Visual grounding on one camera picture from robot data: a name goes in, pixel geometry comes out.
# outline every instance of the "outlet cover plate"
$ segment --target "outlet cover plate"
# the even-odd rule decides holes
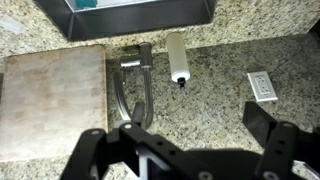
[[[248,73],[248,77],[257,102],[278,99],[266,71]]]

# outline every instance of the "granite countertop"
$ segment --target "granite countertop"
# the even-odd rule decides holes
[[[154,122],[148,130],[183,150],[243,148],[262,152],[241,123],[245,101],[254,100],[247,72],[269,73],[277,101],[259,103],[277,119],[296,123],[302,130],[320,126],[320,48],[310,35],[289,36],[187,51],[191,78],[181,91],[171,81],[168,56],[154,54],[152,71]],[[107,61],[109,128],[120,120],[111,75],[117,60]],[[141,72],[133,70],[125,87],[130,109],[143,99]],[[0,163],[0,179],[57,179],[68,157]],[[295,171],[315,179],[301,166]],[[122,165],[112,166],[109,179],[134,179]]]
[[[150,42],[154,52],[164,52],[169,32],[183,32],[187,48],[213,46],[307,33],[320,17],[319,0],[221,0],[211,24],[153,32],[67,42],[32,0],[2,0],[0,12],[25,25],[25,34],[0,28],[0,58],[60,48],[103,44],[107,57],[121,55],[120,47]]]

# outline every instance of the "white bottle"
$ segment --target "white bottle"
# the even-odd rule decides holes
[[[167,36],[166,44],[172,81],[179,83],[180,88],[184,88],[190,78],[190,71],[183,37],[178,32],[171,33]]]

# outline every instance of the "stainless steel sink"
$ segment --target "stainless steel sink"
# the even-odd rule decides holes
[[[216,0],[34,0],[70,41],[210,23]]]

